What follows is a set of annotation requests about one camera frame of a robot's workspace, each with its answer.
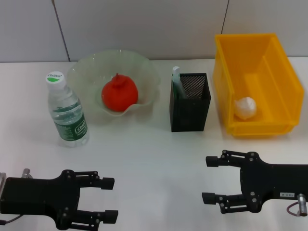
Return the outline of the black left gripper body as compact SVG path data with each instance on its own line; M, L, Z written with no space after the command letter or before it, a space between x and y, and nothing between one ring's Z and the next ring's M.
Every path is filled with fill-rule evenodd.
M77 212L80 189L72 170L54 179L6 179L0 197L2 214L48 216L59 230L71 229Z

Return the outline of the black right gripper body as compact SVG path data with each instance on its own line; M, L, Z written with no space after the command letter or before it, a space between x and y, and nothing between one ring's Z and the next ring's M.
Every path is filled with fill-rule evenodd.
M308 166L304 164L269 164L250 152L249 166L240 169L241 191L252 213L261 211L271 199L296 200L299 213L308 208Z

